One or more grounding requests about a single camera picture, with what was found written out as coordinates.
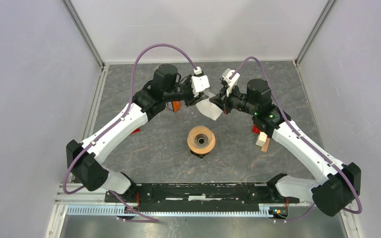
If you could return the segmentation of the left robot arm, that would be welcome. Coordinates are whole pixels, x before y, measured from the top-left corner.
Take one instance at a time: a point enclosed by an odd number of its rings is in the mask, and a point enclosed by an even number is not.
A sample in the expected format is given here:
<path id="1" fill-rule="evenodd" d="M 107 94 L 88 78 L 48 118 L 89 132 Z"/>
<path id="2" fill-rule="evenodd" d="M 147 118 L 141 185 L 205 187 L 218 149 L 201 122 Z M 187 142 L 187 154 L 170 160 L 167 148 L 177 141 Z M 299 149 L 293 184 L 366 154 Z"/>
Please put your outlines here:
<path id="1" fill-rule="evenodd" d="M 83 141 L 71 140 L 66 145 L 68 174 L 73 174 L 88 191 L 104 188 L 116 192 L 124 202 L 132 201 L 136 189 L 131 179 L 104 167 L 104 161 L 130 134 L 162 112 L 167 102 L 184 101 L 187 107 L 193 106 L 206 99 L 204 91 L 209 87 L 208 77 L 200 67 L 194 74 L 181 77 L 174 65 L 160 65 L 152 80 L 109 123 Z"/>

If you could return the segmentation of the dark glass carafe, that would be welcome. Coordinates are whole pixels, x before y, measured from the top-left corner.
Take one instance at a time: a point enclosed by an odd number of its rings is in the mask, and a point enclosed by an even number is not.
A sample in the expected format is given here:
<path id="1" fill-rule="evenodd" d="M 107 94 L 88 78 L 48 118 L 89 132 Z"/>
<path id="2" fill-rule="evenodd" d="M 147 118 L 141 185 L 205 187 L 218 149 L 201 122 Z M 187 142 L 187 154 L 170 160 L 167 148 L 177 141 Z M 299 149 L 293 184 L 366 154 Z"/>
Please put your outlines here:
<path id="1" fill-rule="evenodd" d="M 196 157 L 198 157 L 198 158 L 200 158 L 200 159 L 202 159 L 202 158 L 204 158 L 206 155 L 208 155 L 209 153 L 206 153 L 206 154 L 198 154 L 198 153 L 195 153 L 195 152 L 191 151 L 191 154 L 194 155 L 194 156 L 196 156 Z"/>

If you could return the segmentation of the white paper coffee filter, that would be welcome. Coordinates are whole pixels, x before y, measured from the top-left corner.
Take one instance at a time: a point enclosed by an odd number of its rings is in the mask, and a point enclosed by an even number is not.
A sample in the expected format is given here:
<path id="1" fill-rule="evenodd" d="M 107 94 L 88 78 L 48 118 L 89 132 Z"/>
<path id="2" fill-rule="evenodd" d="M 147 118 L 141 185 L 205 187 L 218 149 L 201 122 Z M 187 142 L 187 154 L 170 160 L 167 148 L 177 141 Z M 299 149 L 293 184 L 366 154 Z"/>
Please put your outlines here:
<path id="1" fill-rule="evenodd" d="M 200 102 L 196 104 L 197 109 L 200 113 L 202 113 L 204 116 L 212 119 L 217 120 L 220 115 L 223 113 L 223 111 L 214 103 L 210 102 L 209 99 L 215 96 L 215 94 L 211 93 L 210 91 L 206 90 L 204 91 L 204 95 L 207 96 L 207 99 L 203 99 Z"/>

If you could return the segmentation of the clear glass dripper cone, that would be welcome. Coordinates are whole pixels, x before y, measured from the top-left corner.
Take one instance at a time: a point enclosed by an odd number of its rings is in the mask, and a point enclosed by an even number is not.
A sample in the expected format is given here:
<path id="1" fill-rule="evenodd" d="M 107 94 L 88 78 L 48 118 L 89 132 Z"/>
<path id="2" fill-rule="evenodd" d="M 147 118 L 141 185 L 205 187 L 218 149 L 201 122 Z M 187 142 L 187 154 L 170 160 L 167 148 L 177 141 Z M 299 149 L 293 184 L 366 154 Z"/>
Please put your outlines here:
<path id="1" fill-rule="evenodd" d="M 191 130 L 190 142 L 195 148 L 206 148 L 213 140 L 212 132 L 205 128 L 194 128 Z"/>

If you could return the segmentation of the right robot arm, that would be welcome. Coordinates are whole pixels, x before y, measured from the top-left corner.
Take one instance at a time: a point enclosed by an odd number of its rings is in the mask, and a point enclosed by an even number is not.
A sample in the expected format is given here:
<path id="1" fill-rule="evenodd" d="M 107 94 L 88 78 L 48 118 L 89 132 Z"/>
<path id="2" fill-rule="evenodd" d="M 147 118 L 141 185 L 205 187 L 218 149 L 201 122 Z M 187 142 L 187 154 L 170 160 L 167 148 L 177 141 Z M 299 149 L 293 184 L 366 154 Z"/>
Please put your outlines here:
<path id="1" fill-rule="evenodd" d="M 331 156 L 311 140 L 291 120 L 291 117 L 273 103 L 273 95 L 267 82 L 252 79 L 246 93 L 228 79 L 221 80 L 222 88 L 210 99 L 225 114 L 237 110 L 252 116 L 254 125 L 268 138 L 290 151 L 314 176 L 314 179 L 276 176 L 267 188 L 267 197 L 280 202 L 294 197 L 312 202 L 328 216 L 335 216 L 347 206 L 359 200 L 361 169 L 355 163 L 343 163 Z"/>

